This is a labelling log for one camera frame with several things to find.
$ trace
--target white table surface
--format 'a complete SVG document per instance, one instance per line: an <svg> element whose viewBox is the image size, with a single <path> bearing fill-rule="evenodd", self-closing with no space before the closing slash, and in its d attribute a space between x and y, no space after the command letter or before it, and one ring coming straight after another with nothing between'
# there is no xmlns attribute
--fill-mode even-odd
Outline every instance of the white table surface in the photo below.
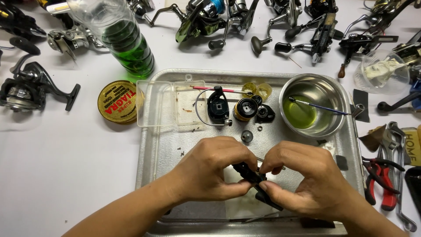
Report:
<svg viewBox="0 0 421 237"><path fill-rule="evenodd" d="M164 7L163 0L155 0L156 9ZM360 0L337 1L339 12L336 29L344 31L348 24L362 14ZM61 29L60 22L36 3L22 6L24 12L36 18L46 32ZM407 7L386 30L387 35L398 35L398 43L406 43L421 25L421 11ZM344 55L338 51L339 41L334 40L332 50L321 62L311 64L311 56L297 51L277 54L276 42L285 42L285 24L274 26L274 39L259 57L250 48L250 39L256 35L266 37L267 22L274 13L261 0L253 25L246 36L231 33L220 52L210 51L210 39L222 39L223 30L211 37L175 42L180 22L172 13L163 13L154 28L139 24L155 56L155 73L167 68L215 69L270 73L316 73L336 78ZM303 13L299 24L310 17ZM362 33L365 23L359 23L352 32ZM312 31L299 34L292 44L308 43ZM0 32L0 44L8 46L10 34ZM382 49L392 49L397 43L385 43ZM70 92L76 83L80 93L72 110L48 95L45 110L21 114L0 108L0 236L5 237L56 237L111 201L134 190L139 153L140 128L136 124L122 126L105 121L97 108L102 88L110 82L124 79L125 69L107 50L78 49L77 61L53 51L44 41L38 43L42 54L27 62L39 62L50 74L59 89ZM0 67L0 83L12 77L9 68L25 53L20 50L4 51ZM297 66L291 57L302 68ZM346 68L346 77L340 79L343 87L352 93L355 88L352 74L358 65L352 60ZM378 102L394 103L408 94L394 96L369 95L371 123L357 122L360 135L369 129L390 121L400 127L417 127L421 114L409 110L380 116L375 108ZM365 147L362 154L374 157ZM376 209L380 209L382 189L377 186ZM421 221L408 192L403 191L403 212L414 220L418 228ZM403 228L394 211L383 212L396 225ZM421 236L421 230L410 233Z"/></svg>

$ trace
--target small brush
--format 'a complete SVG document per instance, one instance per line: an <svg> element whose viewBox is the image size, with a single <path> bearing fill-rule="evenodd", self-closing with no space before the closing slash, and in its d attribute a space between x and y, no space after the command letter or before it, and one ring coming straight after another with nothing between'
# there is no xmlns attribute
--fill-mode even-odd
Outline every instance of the small brush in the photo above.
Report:
<svg viewBox="0 0 421 237"><path fill-rule="evenodd" d="M339 111L339 110L334 110L334 109L323 107L323 106L320 106L320 105L315 105L315 104L308 103L308 102L305 102L305 101L302 101L302 100L296 100L292 96L290 96L289 99L292 102L300 102L300 103L303 103L305 105L310 105L310 106L313 106L313 107L316 107L316 108L319 108L319 109L324 109L324 110L332 111L332 112L339 113L339 114L342 114L342 115L351 115L350 113L347 113L347 112L342 112L342 111Z"/></svg>
<svg viewBox="0 0 421 237"><path fill-rule="evenodd" d="M203 86L194 86L193 89L199 90L206 90L206 89L213 89L212 87L203 87ZM230 93L237 93L237 94L246 94L246 95L253 95L252 92L243 92L243 91L236 91L230 89L222 89L223 92L230 92Z"/></svg>

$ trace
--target plastic bottle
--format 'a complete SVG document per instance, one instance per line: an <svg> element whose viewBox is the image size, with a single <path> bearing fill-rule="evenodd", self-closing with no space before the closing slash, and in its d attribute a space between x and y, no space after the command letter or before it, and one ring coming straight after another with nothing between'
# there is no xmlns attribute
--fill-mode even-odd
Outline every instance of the plastic bottle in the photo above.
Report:
<svg viewBox="0 0 421 237"><path fill-rule="evenodd" d="M131 74L146 79L155 59L126 0L67 0L84 24Z"/></svg>

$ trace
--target green oil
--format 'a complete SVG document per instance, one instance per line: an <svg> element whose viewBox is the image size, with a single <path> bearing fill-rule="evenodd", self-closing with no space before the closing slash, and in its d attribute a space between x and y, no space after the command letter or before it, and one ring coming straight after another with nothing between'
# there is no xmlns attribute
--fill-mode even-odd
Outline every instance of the green oil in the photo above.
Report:
<svg viewBox="0 0 421 237"><path fill-rule="evenodd" d="M311 101L304 96L292 95L296 100L301 100L311 103ZM316 108L313 106L305 105L299 102L292 102L289 96L282 102L285 117L292 126L298 129L309 128L316 121Z"/></svg>
<svg viewBox="0 0 421 237"><path fill-rule="evenodd" d="M104 30L102 43L128 72L146 79L155 59L137 24L120 20Z"/></svg>

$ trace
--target stainless steel bowl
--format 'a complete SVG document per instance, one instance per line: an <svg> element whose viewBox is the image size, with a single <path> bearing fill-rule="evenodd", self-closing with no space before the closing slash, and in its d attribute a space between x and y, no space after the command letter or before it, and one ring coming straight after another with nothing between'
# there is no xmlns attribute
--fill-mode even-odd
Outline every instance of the stainless steel bowl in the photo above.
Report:
<svg viewBox="0 0 421 237"><path fill-rule="evenodd" d="M294 127L291 122L288 121L283 103L285 100L288 100L290 96L301 96L307 98L307 102L350 113L350 108L347 105L348 102L345 99L346 95L340 93L340 87L341 85L338 82L328 80L327 78L316 74L300 74L291 78L283 86L281 94L279 95L279 107L282 118L291 130L307 138L323 140L333 136L344 124L344 115L314 108L314 122L312 122L309 127L297 128L298 126Z"/></svg>

